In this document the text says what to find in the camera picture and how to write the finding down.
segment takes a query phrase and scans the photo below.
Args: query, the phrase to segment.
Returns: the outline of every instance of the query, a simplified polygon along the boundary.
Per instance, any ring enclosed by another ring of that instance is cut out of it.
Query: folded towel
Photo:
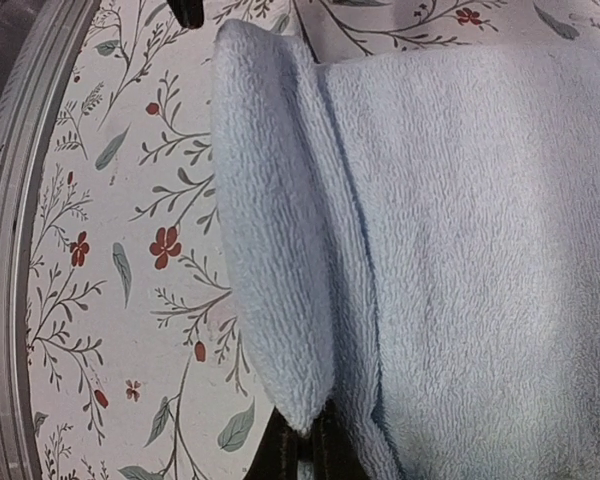
[[[229,275],[289,425],[334,399],[376,480],[600,479],[600,51],[216,48]]]

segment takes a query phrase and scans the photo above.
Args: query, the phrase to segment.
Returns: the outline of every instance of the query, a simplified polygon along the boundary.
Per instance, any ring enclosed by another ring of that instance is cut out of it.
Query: gray metal frame
[[[41,478],[25,344],[31,231],[53,124],[99,3],[0,4],[0,480]]]

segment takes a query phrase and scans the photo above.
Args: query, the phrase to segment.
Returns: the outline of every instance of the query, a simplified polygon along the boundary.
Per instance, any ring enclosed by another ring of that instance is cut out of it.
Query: red flower
[[[81,232],[78,235],[77,242],[71,242],[69,250],[71,251],[71,265],[74,267],[81,267],[84,265],[84,259],[89,253],[89,244],[85,242],[87,239],[87,232]]]
[[[142,386],[142,384],[138,381],[131,382],[131,380],[127,380],[127,400],[131,400],[133,398],[134,402],[137,402],[140,398],[140,392],[138,389]]]
[[[96,400],[102,405],[102,408],[107,408],[109,406],[109,400],[107,400],[107,397],[104,396],[104,393],[102,393],[101,390],[94,390],[93,396],[96,397]]]
[[[464,7],[462,10],[456,10],[456,17],[460,25],[465,23],[473,23],[474,25],[482,24],[480,20],[480,12],[474,12],[470,8]]]
[[[162,270],[169,263],[169,257],[180,255],[182,244],[177,242],[178,231],[176,227],[170,227],[166,230],[161,227],[156,233],[156,241],[151,244],[149,251],[156,257],[155,266],[158,270]]]
[[[160,111],[160,107],[158,106],[157,103],[151,102],[149,105],[147,105],[147,113],[149,115],[156,115],[159,111]]]
[[[207,349],[204,346],[204,343],[198,341],[196,346],[193,347],[193,350],[196,354],[196,360],[199,362],[204,362],[207,359]]]

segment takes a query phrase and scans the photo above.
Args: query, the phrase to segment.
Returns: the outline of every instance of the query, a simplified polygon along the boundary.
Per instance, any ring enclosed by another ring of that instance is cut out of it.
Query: green leaf
[[[540,20],[546,23],[554,32],[556,32],[562,38],[566,40],[575,40],[576,37],[580,36],[580,32],[578,32],[578,30],[576,30],[571,25],[556,20],[547,12],[540,10],[535,3],[533,4],[533,6],[536,9],[538,17],[540,17]]]
[[[131,265],[129,265],[126,253],[124,253],[124,247],[118,242],[113,244],[113,264],[116,266],[122,280],[124,308],[127,308],[129,295],[131,294]]]
[[[102,151],[102,153],[98,155],[98,158],[96,159],[96,170],[102,170],[109,165],[109,163],[111,163],[113,157],[116,155],[116,153],[118,153],[118,149],[122,146],[128,131],[129,127],[127,127],[127,129],[120,135],[114,137],[109,142],[109,145],[107,145],[107,147]]]
[[[334,0],[335,5],[343,5],[345,7],[384,7],[386,3],[378,2],[378,0]]]
[[[154,8],[153,11],[147,17],[147,19],[144,21],[144,26],[148,27],[151,24],[151,22],[153,22],[153,19],[156,18],[158,16],[158,14],[162,11],[162,9],[166,6],[167,6],[167,2],[163,1],[160,5],[158,5],[156,8]]]
[[[144,468],[137,465],[131,465],[118,470],[127,480],[162,480],[159,473],[149,473]]]
[[[187,172],[185,172],[184,168],[182,168],[182,167],[178,168],[178,178],[185,185],[193,185],[194,184],[191,181],[191,179],[189,178],[189,175],[187,175]]]
[[[226,452],[235,452],[247,441],[253,426],[255,402],[245,412],[235,414],[218,435],[218,446]]]
[[[278,17],[278,19],[276,20],[276,23],[273,24],[273,27],[271,27],[271,33],[280,35],[282,32],[284,32],[287,29],[288,26],[289,26],[289,15],[286,13],[283,13],[282,15],[280,15]]]
[[[44,423],[44,421],[47,419],[49,415],[47,415],[46,413],[42,413],[42,412],[36,412],[36,414],[33,417],[33,432],[35,433],[36,437],[40,435],[40,427],[42,427],[42,424]]]
[[[151,442],[153,442],[156,438],[158,438],[160,434],[164,431],[164,427],[167,426],[167,422],[169,421],[170,414],[171,411],[169,409],[169,399],[167,397],[162,397],[162,401],[160,402],[160,408],[153,417],[153,423],[151,424],[151,434],[149,435],[149,440],[147,440],[145,447]]]
[[[119,40],[107,40],[106,42],[102,42],[96,45],[96,50],[103,57],[108,57],[113,52],[116,51],[116,48],[120,45]]]

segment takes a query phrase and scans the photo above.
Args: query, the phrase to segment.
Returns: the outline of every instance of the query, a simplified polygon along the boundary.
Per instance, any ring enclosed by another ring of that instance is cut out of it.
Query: dark object
[[[167,4],[183,28],[196,29],[204,24],[202,0],[167,0]]]
[[[316,480],[369,480],[331,400],[307,438],[293,431],[274,409],[244,480],[297,480],[299,461],[313,463]]]

